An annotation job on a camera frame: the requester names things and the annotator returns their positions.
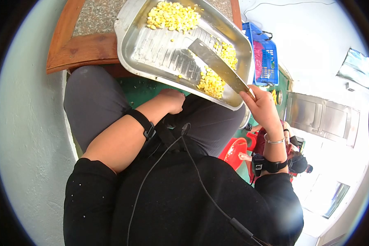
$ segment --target seated person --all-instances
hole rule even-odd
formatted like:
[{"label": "seated person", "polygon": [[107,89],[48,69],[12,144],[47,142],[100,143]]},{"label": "seated person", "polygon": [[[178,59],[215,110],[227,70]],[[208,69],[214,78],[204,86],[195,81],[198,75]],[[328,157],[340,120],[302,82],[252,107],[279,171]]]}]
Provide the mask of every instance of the seated person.
[{"label": "seated person", "polygon": [[[304,157],[299,150],[299,143],[297,141],[296,136],[294,135],[294,133],[291,130],[290,125],[286,122],[286,121],[282,121],[280,120],[282,126],[283,126],[283,132],[285,135],[285,141],[286,141],[286,146],[291,145],[291,149],[289,149],[287,152],[287,160],[289,160],[288,162],[288,169],[290,172],[292,173],[302,173],[302,172],[307,172],[307,173],[311,173],[313,171],[313,167],[311,165],[307,164],[307,160],[306,157]],[[254,154],[261,154],[264,152],[264,146],[265,146],[265,139],[264,139],[264,134],[266,133],[265,129],[261,126],[261,125],[256,125],[256,126],[251,126],[250,127],[250,132],[256,132],[258,131],[258,135],[257,135],[257,143],[256,146],[253,150],[253,155]],[[247,169],[249,171],[250,174],[250,170],[251,170],[251,156],[244,154],[244,153],[240,153],[239,154],[239,159],[241,160],[245,160],[246,161],[246,165],[247,165]]]}]

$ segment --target blue plastic crate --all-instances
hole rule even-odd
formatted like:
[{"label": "blue plastic crate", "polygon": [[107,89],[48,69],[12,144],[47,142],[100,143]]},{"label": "blue plastic crate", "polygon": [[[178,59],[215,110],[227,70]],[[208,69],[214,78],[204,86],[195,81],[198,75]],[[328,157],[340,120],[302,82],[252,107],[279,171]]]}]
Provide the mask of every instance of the blue plastic crate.
[{"label": "blue plastic crate", "polygon": [[270,83],[279,85],[279,66],[277,63],[277,52],[275,43],[270,40],[263,31],[251,22],[242,23],[242,29],[246,31],[251,46],[253,40],[262,44],[262,72],[261,76],[256,80],[255,73],[253,83],[256,85],[268,85]]}]

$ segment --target red clothing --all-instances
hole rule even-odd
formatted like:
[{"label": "red clothing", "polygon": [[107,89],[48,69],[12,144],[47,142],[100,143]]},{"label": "red clothing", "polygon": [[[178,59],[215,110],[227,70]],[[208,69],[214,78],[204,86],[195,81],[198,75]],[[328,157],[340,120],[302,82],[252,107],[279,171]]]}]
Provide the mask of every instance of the red clothing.
[{"label": "red clothing", "polygon": [[265,139],[264,139],[264,135],[266,134],[266,131],[264,128],[261,128],[261,130],[259,131],[258,135],[257,135],[257,142],[256,142],[256,146],[254,147],[253,153],[254,154],[260,154],[262,155],[262,153],[264,152],[264,147],[265,147]]}]

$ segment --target granite countertop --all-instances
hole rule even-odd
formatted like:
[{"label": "granite countertop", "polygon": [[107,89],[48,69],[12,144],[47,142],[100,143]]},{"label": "granite countertop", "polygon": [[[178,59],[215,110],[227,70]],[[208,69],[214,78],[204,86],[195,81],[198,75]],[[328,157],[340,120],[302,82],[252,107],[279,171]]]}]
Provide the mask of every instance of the granite countertop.
[{"label": "granite countertop", "polygon": [[[113,24],[126,1],[127,0],[85,0],[72,36],[84,36],[94,33],[114,33]],[[208,2],[228,19],[233,20],[231,0],[209,0]]]}]

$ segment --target gray pants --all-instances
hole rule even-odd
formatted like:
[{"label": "gray pants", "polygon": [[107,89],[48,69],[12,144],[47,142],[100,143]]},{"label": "gray pants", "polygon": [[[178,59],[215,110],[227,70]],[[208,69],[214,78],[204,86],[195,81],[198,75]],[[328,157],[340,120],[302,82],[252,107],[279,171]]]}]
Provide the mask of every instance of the gray pants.
[{"label": "gray pants", "polygon": [[[67,81],[64,108],[71,131],[85,152],[90,142],[120,119],[130,105],[119,83],[102,67],[83,66]],[[210,156],[221,153],[245,114],[244,106],[232,111],[192,94],[182,108],[179,114],[166,115],[164,123],[178,129],[191,123],[187,136]]]}]

